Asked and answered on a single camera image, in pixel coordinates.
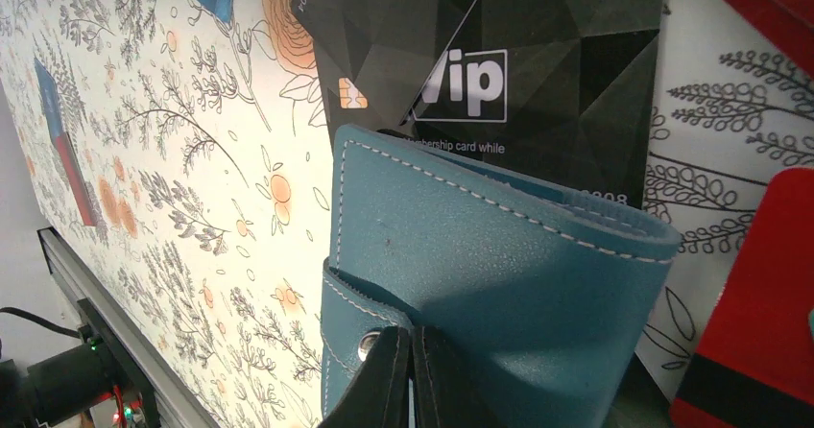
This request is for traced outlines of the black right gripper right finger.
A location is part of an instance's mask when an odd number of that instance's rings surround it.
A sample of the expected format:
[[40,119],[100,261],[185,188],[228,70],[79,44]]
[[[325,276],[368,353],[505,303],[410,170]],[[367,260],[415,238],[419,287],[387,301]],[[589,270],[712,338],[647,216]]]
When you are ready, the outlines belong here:
[[503,425],[476,391],[453,343],[434,327],[414,330],[414,407],[418,427]]

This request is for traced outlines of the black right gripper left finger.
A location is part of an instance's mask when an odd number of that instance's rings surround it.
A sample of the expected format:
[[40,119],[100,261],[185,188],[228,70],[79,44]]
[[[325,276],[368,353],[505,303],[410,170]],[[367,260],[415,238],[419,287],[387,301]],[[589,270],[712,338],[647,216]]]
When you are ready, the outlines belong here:
[[406,428],[410,425],[411,338],[401,327],[373,330],[360,340],[362,359],[325,428]]

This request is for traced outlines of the teal leather card holder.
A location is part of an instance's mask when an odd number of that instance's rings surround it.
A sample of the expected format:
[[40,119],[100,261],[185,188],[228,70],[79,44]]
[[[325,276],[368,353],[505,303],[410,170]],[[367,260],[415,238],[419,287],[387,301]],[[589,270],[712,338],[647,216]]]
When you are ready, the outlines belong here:
[[681,235],[626,204],[345,125],[323,265],[322,410],[380,331],[435,326],[507,427],[600,427]]

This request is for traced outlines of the red card with black stripe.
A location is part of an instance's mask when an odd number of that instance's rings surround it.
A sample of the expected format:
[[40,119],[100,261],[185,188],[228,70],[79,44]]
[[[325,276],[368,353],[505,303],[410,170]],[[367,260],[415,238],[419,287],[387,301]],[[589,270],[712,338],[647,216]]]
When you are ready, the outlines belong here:
[[812,426],[812,168],[770,180],[669,415],[677,427]]

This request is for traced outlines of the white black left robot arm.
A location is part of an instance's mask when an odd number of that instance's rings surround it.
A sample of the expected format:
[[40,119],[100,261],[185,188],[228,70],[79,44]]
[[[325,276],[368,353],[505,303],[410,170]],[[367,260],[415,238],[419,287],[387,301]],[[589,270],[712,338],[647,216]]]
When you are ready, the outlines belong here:
[[78,345],[21,372],[1,363],[1,425],[62,423],[113,396],[121,372],[105,345]]

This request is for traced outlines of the red card under left arm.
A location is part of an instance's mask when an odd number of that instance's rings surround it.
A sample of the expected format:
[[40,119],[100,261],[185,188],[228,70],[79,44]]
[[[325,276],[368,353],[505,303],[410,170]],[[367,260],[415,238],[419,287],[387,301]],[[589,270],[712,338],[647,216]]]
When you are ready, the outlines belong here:
[[85,186],[82,171],[67,132],[56,136],[55,146],[84,226],[96,226],[96,217]]

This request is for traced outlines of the blue card under left arm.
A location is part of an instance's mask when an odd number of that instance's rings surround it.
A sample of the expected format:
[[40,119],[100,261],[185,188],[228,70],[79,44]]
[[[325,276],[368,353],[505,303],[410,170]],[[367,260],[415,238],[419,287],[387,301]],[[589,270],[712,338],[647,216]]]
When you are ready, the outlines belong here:
[[46,119],[49,137],[56,148],[67,151],[70,147],[70,140],[62,121],[56,80],[39,59],[34,59],[34,64],[42,112]]

